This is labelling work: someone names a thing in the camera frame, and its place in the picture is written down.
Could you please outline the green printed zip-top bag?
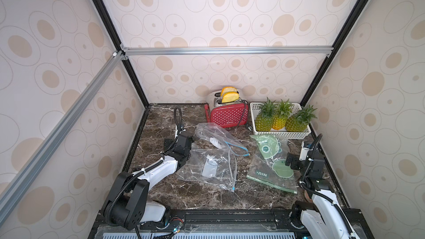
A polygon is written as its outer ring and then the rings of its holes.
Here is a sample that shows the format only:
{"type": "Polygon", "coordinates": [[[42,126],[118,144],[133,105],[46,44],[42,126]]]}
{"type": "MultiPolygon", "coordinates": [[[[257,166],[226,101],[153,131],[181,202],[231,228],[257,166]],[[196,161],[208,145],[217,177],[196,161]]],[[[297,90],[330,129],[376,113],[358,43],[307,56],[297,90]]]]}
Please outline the green printed zip-top bag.
{"type": "Polygon", "coordinates": [[[268,187],[297,194],[293,169],[286,165],[288,139],[275,135],[251,135],[257,146],[247,178],[268,187]]]}

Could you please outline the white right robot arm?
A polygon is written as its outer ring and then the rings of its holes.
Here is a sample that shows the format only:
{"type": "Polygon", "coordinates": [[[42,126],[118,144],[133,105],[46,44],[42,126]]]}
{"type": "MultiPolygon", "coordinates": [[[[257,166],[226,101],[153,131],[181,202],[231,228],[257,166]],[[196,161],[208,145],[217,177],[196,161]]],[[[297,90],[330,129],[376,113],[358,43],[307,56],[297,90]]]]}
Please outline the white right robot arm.
{"type": "Polygon", "coordinates": [[[298,186],[311,202],[296,201],[289,215],[296,229],[306,228],[313,239],[358,239],[359,236],[340,207],[329,181],[323,178],[325,156],[318,150],[319,134],[300,155],[289,153],[285,165],[301,173],[298,186]]]}

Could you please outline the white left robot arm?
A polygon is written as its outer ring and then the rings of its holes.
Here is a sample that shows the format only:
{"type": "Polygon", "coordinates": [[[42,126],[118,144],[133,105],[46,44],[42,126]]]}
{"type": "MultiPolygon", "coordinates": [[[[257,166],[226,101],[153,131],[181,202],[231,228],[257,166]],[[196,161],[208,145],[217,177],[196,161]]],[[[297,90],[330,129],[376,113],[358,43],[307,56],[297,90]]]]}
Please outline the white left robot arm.
{"type": "Polygon", "coordinates": [[[166,228],[170,220],[166,206],[148,200],[149,191],[164,178],[181,169],[190,158],[193,136],[183,130],[182,110],[174,109],[177,132],[174,139],[165,140],[160,158],[139,171],[120,173],[101,208],[101,214],[110,226],[138,230],[143,223],[153,222],[166,228]]]}

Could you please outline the pineapple from green bag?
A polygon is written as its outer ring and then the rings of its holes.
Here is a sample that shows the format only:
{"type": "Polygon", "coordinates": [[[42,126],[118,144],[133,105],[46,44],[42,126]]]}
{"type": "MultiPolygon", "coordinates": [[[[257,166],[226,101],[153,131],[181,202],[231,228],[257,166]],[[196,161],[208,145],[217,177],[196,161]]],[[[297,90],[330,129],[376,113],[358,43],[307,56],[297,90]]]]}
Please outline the pineapple from green bag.
{"type": "Polygon", "coordinates": [[[259,114],[254,121],[256,131],[268,132],[272,129],[276,105],[274,104],[274,101],[267,98],[267,101],[263,102],[259,109],[259,114]]]}

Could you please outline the clear bag blue zipper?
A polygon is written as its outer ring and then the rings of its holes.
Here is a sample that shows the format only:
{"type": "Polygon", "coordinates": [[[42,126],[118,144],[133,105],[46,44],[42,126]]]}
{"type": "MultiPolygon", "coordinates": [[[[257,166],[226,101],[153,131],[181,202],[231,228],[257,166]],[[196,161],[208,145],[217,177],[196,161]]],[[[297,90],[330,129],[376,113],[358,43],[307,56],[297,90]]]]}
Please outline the clear bag blue zipper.
{"type": "Polygon", "coordinates": [[[247,157],[250,155],[248,149],[237,138],[215,123],[197,124],[195,134],[218,149],[231,150],[236,156],[247,157]]]}

